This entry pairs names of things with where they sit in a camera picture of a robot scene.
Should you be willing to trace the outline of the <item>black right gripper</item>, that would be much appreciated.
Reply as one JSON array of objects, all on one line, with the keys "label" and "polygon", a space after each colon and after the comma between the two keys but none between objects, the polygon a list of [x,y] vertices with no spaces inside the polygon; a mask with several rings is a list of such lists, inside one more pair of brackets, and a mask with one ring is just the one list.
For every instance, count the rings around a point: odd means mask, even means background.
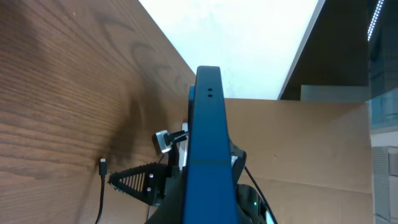
[{"label": "black right gripper", "polygon": [[[237,213],[238,213],[238,223],[243,224],[248,222],[248,216],[245,214],[244,210],[241,208],[241,197],[243,196],[241,193],[241,184],[238,184],[238,180],[242,174],[242,171],[244,169],[244,166],[246,164],[246,158],[247,155],[246,153],[240,149],[237,145],[233,144],[232,141],[229,141],[229,146],[231,150],[231,167],[233,171],[233,180],[234,180],[234,189],[236,191],[236,205],[237,205]],[[179,175],[183,175],[185,177],[185,167],[183,167],[182,170],[180,170]],[[171,224],[178,224],[181,223],[179,220],[180,215],[181,215],[181,209],[182,206],[180,204],[178,205],[171,205],[171,202],[176,202],[177,199],[182,199],[182,193],[180,192],[178,194],[178,190],[182,189],[182,180],[181,178],[178,177],[177,175],[177,185],[176,187],[173,187],[172,184],[167,187],[169,188],[166,190],[172,191],[172,195],[174,199],[172,199],[169,202],[169,205],[162,205],[162,212],[163,218],[161,218],[161,224],[166,224],[166,223],[171,223]]]}]

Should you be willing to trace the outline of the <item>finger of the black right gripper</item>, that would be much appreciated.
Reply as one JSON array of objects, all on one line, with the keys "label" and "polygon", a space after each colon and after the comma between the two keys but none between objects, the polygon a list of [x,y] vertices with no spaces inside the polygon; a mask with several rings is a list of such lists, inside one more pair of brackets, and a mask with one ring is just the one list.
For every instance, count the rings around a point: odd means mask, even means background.
[{"label": "finger of the black right gripper", "polygon": [[132,196],[147,205],[160,205],[165,197],[165,183],[169,176],[166,164],[150,163],[114,172],[108,184],[114,190]]}]

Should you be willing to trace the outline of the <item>blue Galaxy smartphone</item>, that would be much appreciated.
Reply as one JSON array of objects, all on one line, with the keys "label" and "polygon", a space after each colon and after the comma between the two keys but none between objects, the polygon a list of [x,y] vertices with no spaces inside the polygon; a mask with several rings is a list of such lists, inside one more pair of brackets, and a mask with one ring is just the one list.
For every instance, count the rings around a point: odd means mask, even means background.
[{"label": "blue Galaxy smartphone", "polygon": [[220,68],[199,66],[194,90],[182,221],[237,223]]}]

